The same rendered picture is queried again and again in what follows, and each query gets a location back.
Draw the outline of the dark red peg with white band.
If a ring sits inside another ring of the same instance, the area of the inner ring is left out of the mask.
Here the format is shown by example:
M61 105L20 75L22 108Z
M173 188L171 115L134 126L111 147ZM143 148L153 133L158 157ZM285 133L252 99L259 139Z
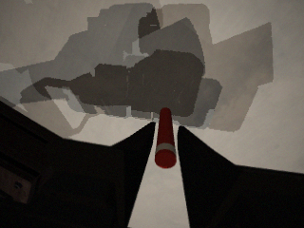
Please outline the dark red peg with white band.
M160 112L155 164L158 167L170 168L177 163L171 110L164 107Z

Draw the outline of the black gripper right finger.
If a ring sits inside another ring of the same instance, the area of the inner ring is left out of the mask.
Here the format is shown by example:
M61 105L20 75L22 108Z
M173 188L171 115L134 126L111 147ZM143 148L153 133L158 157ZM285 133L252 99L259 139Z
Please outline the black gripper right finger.
M184 126L178 152L189 228L216 228L245 190L304 197L304 174L233 164Z

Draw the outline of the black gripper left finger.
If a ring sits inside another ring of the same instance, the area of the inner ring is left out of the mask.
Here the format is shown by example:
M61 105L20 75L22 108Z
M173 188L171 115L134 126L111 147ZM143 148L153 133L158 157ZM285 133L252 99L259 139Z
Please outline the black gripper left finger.
M117 222L127 227L153 145L155 126L151 122L111 146L57 138L50 140L45 150L54 174L60 170L113 181Z

